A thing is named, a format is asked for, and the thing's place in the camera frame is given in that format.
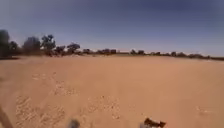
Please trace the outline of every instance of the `blue sky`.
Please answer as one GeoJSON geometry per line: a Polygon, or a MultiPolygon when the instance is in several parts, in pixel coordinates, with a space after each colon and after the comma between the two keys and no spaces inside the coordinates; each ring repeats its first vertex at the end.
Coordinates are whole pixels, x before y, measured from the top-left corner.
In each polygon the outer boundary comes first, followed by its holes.
{"type": "Polygon", "coordinates": [[[222,0],[1,0],[0,28],[22,43],[53,34],[84,48],[224,55],[222,0]]]}

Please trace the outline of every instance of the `tree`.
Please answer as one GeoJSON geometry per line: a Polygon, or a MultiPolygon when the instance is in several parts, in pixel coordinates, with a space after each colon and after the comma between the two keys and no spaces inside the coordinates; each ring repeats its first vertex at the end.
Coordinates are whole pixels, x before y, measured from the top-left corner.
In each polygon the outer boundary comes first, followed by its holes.
{"type": "Polygon", "coordinates": [[[7,57],[10,55],[9,51],[9,33],[7,30],[0,30],[0,57],[7,57]]]}
{"type": "Polygon", "coordinates": [[[138,55],[145,55],[145,51],[144,50],[138,50],[138,55]]]}
{"type": "Polygon", "coordinates": [[[82,51],[84,54],[90,54],[92,51],[90,49],[83,49],[82,51]]]}
{"type": "Polygon", "coordinates": [[[175,57],[175,56],[177,56],[177,53],[176,52],[171,52],[171,56],[175,57]]]}
{"type": "Polygon", "coordinates": [[[136,51],[134,49],[131,50],[130,54],[136,55],[136,51]]]}
{"type": "Polygon", "coordinates": [[[53,48],[55,48],[56,42],[54,40],[54,36],[53,35],[43,36],[41,47],[43,47],[44,50],[47,51],[51,51],[53,48]]]}
{"type": "Polygon", "coordinates": [[[28,37],[24,42],[22,49],[25,54],[33,54],[40,51],[40,40],[37,37],[28,37]]]}
{"type": "Polygon", "coordinates": [[[74,54],[77,49],[80,49],[80,45],[72,42],[67,46],[67,48],[69,53],[74,54]]]}
{"type": "Polygon", "coordinates": [[[116,54],[116,53],[117,53],[117,50],[116,50],[116,49],[111,49],[111,50],[110,50],[110,53],[111,53],[111,54],[116,54]]]}
{"type": "Polygon", "coordinates": [[[65,46],[57,46],[56,48],[55,48],[55,52],[56,52],[56,54],[60,54],[60,55],[64,55],[64,49],[65,49],[65,46]]]}
{"type": "Polygon", "coordinates": [[[9,43],[9,51],[11,55],[17,55],[21,53],[20,48],[15,41],[11,41],[9,43]]]}
{"type": "Polygon", "coordinates": [[[155,55],[156,55],[156,56],[160,56],[161,53],[160,53],[160,52],[156,52],[155,55]]]}
{"type": "Polygon", "coordinates": [[[177,53],[176,54],[177,57],[186,57],[187,55],[184,54],[183,52],[177,53]]]}
{"type": "Polygon", "coordinates": [[[102,50],[103,54],[110,55],[110,49],[106,48],[102,50]]]}

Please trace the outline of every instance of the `tree line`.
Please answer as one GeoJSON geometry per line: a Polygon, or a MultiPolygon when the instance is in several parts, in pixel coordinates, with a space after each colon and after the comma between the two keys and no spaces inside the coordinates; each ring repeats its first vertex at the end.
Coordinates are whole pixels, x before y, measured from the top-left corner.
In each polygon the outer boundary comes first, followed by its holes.
{"type": "Polygon", "coordinates": [[[201,54],[185,54],[183,52],[151,52],[145,53],[144,50],[134,50],[130,52],[120,52],[116,49],[102,49],[92,51],[90,49],[80,49],[80,44],[71,42],[69,45],[58,46],[54,36],[49,34],[41,39],[32,36],[28,37],[20,47],[15,41],[10,40],[10,35],[7,30],[0,30],[0,57],[11,57],[15,55],[47,55],[47,56],[65,56],[65,55],[132,55],[132,56],[170,56],[179,58],[197,58],[197,59],[212,59],[224,60],[224,57],[203,56],[201,54]]]}

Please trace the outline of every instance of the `sandy ground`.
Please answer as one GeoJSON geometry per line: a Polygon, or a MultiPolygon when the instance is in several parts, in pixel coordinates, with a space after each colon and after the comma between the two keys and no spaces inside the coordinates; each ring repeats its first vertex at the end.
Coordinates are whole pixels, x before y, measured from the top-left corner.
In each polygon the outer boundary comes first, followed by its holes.
{"type": "Polygon", "coordinates": [[[17,128],[223,128],[224,62],[166,57],[0,61],[0,104],[17,128]]]}

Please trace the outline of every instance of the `dog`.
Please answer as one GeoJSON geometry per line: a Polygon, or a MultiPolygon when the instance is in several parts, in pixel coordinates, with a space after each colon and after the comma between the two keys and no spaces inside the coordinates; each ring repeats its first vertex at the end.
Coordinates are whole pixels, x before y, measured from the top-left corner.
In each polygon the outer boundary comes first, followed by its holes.
{"type": "Polygon", "coordinates": [[[158,123],[158,122],[155,122],[155,121],[153,121],[149,118],[146,118],[145,121],[144,121],[144,124],[140,125],[140,128],[164,128],[165,125],[166,125],[165,122],[160,121],[158,123]]]}

